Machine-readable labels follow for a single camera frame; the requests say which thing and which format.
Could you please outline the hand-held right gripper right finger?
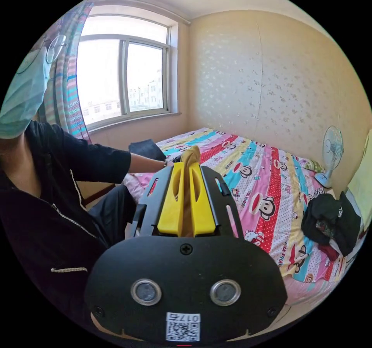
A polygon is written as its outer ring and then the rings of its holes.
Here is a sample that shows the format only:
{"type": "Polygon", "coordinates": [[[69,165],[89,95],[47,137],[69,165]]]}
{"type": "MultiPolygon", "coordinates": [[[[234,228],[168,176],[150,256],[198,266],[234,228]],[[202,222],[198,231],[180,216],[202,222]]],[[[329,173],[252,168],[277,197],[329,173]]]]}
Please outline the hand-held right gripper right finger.
{"type": "Polygon", "coordinates": [[[189,187],[193,236],[214,234],[216,225],[199,164],[189,167],[189,187]]]}

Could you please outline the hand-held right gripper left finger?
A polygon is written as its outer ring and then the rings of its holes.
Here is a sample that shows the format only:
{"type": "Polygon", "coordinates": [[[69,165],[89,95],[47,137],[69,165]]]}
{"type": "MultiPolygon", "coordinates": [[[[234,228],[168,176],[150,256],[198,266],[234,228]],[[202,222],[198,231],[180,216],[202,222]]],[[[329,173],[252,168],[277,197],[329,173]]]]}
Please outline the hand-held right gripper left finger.
{"type": "Polygon", "coordinates": [[[181,235],[184,206],[184,164],[173,165],[157,229],[164,235],[181,235]]]}

